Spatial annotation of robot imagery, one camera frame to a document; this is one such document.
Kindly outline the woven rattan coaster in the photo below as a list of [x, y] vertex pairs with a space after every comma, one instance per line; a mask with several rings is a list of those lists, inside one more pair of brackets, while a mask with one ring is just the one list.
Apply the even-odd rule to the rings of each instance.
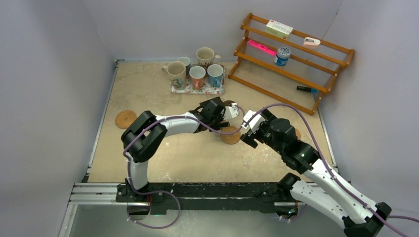
[[123, 110], [115, 117], [115, 125], [120, 129], [127, 129], [135, 120], [137, 115], [132, 110]]
[[[231, 133], [231, 132], [234, 132], [234, 131], [237, 131], [237, 130], [238, 130], [238, 128], [235, 127], [235, 126], [228, 126], [228, 127], [222, 128], [220, 132]], [[241, 137], [241, 132], [240, 131], [238, 131], [234, 134], [231, 134], [231, 135], [221, 135], [220, 136], [221, 141], [226, 143], [226, 144], [229, 144], [229, 145], [233, 145], [233, 144], [238, 143], [240, 141], [240, 137]]]

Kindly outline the dark wooden coaster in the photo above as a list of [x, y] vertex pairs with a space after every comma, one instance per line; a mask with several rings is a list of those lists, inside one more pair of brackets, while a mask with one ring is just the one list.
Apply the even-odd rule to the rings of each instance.
[[226, 101], [224, 101], [224, 105], [225, 106], [231, 106], [233, 103], [235, 103], [235, 102], [232, 101], [232, 100], [226, 100]]

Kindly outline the orange coaster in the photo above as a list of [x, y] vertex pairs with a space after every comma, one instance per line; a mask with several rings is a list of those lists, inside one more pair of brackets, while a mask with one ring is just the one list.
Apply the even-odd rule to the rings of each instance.
[[295, 133], [296, 133], [297, 139], [300, 140], [301, 139], [301, 132], [297, 128], [295, 128]]

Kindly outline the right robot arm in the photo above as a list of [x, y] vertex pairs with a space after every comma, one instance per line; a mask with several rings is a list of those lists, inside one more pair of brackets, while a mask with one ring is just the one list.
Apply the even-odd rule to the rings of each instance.
[[315, 148], [298, 139], [289, 120], [277, 118], [268, 110], [259, 115], [248, 111], [242, 127], [248, 130], [241, 136], [243, 142], [253, 148], [259, 143], [269, 146], [287, 167], [317, 185], [312, 187], [287, 173], [278, 183], [280, 199], [308, 204], [337, 223], [347, 237], [377, 236], [391, 207], [366, 197], [324, 163]]

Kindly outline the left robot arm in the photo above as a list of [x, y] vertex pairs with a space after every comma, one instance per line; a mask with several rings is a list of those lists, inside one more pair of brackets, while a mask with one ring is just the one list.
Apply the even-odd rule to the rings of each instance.
[[159, 116], [151, 111], [141, 113], [121, 136], [123, 155], [127, 159], [128, 196], [135, 202], [146, 199], [148, 161], [164, 138], [207, 130], [219, 131], [228, 127], [229, 120], [238, 115], [237, 104], [226, 104], [220, 97], [201, 102], [197, 108], [180, 115]]

